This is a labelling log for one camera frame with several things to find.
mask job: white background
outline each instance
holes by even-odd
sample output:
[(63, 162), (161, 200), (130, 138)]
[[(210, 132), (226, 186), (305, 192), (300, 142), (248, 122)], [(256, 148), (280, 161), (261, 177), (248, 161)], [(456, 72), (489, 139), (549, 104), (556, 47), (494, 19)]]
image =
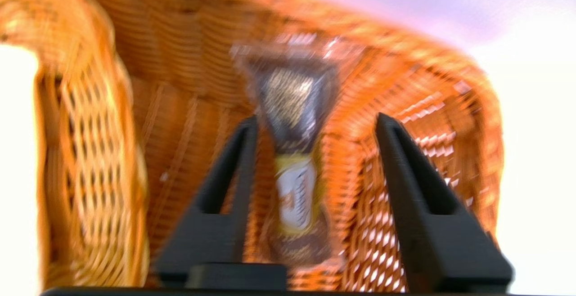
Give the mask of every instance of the white background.
[(576, 294), (576, 0), (333, 0), (473, 55), (500, 97), (515, 294)]

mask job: black plastic claw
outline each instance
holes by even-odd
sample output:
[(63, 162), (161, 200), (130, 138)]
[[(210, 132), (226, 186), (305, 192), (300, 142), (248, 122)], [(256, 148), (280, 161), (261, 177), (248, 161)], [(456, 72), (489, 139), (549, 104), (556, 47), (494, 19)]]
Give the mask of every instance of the black plastic claw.
[(513, 270), (405, 128), (376, 127), (410, 292), (506, 292)]
[[(241, 263), (257, 143), (255, 117), (228, 141), (156, 262), (166, 287), (184, 287), (192, 267)], [(229, 214), (219, 214), (234, 172), (238, 185)]]

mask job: plastic wrapper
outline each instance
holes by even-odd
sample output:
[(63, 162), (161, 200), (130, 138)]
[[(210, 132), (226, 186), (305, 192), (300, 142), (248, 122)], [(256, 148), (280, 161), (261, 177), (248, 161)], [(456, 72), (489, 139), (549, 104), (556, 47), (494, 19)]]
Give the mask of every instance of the plastic wrapper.
[(343, 249), (324, 206), (316, 147), (340, 83), (362, 49), (340, 38), (297, 33), (232, 48), (259, 122), (274, 139), (277, 198), (262, 230), (264, 260), (299, 269), (343, 265)]

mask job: orange wicker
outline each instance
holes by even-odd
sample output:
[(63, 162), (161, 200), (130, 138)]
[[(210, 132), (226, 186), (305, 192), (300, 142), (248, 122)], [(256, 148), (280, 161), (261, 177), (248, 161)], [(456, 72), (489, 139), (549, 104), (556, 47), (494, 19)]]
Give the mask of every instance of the orange wicker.
[(0, 0), (2, 42), (40, 60), (42, 288), (142, 285), (148, 273), (146, 169), (107, 18), (93, 0)]

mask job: white wall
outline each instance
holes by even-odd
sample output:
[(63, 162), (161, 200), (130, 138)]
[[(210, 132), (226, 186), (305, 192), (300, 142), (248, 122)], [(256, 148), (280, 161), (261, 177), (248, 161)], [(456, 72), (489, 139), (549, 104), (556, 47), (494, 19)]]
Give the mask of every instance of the white wall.
[(510, 292), (576, 294), (576, 0), (333, 0), (473, 55), (502, 104), (498, 239)]

